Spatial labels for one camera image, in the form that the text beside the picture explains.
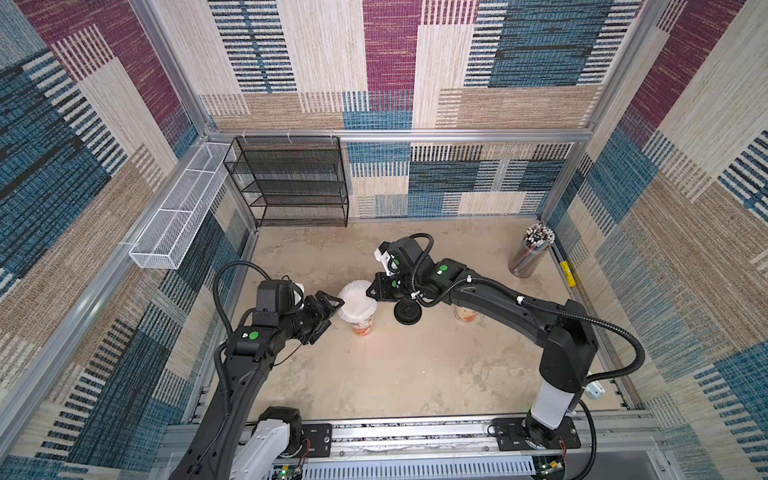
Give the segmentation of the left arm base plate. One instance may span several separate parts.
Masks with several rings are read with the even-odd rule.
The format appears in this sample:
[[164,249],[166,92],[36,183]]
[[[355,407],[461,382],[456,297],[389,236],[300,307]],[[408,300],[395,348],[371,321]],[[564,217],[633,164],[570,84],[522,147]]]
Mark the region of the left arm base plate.
[[329,458],[333,440],[331,423],[304,423],[289,430],[289,444],[284,454],[288,459]]

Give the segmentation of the paper milk tea cup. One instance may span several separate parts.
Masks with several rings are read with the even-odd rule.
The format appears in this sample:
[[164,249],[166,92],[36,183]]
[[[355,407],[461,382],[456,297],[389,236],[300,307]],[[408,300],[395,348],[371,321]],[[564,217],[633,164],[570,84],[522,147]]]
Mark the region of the paper milk tea cup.
[[462,324],[472,323],[480,317],[478,312],[459,306],[454,307],[454,315],[456,320]]
[[373,331],[373,318],[368,317],[357,322],[350,322],[349,325],[355,334],[365,337]]

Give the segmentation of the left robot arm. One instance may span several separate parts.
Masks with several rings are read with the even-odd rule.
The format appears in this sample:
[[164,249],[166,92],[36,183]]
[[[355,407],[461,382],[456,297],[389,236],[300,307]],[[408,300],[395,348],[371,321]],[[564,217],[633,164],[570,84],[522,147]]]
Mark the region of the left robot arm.
[[[219,283],[227,270],[244,266],[263,277],[256,306],[232,326],[224,314]],[[214,276],[214,304],[222,315],[226,338],[214,353],[219,378],[197,432],[170,474],[172,479],[230,479],[236,451],[252,405],[285,344],[313,344],[330,327],[344,300],[323,291],[308,295],[291,280],[273,279],[258,265],[229,262]]]

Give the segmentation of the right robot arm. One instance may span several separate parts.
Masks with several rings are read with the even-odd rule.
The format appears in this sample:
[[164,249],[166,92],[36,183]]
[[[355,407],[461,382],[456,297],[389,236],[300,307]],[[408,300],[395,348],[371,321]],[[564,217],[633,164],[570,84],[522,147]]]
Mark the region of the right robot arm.
[[[469,266],[445,258],[431,258],[429,234],[416,233],[382,243],[374,252],[382,269],[366,294],[378,302],[392,302],[400,322],[413,323],[425,308],[441,303],[466,308],[495,320],[532,341],[542,350],[540,387],[522,426],[526,442],[547,448],[560,439],[566,414],[586,387],[595,381],[627,376],[644,363],[641,342],[626,329],[590,316],[584,306],[569,300],[557,304],[525,295]],[[599,350],[595,331],[603,329],[623,338],[634,350],[632,361],[608,372],[592,373]]]

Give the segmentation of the white leak-proof paper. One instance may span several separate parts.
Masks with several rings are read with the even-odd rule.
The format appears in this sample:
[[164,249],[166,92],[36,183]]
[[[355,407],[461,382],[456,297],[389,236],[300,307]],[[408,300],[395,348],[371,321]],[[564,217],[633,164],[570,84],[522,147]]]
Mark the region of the white leak-proof paper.
[[377,301],[367,295],[371,281],[355,280],[345,285],[339,293],[344,304],[338,315],[348,323],[356,324],[369,320],[376,312]]

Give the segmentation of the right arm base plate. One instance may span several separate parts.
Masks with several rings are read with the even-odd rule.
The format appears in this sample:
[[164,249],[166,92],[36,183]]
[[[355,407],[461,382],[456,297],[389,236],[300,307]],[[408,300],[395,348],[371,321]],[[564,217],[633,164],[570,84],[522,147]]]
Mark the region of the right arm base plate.
[[495,418],[486,428],[500,451],[578,449],[582,442],[571,417],[564,417],[556,430],[538,424],[527,426],[526,417]]

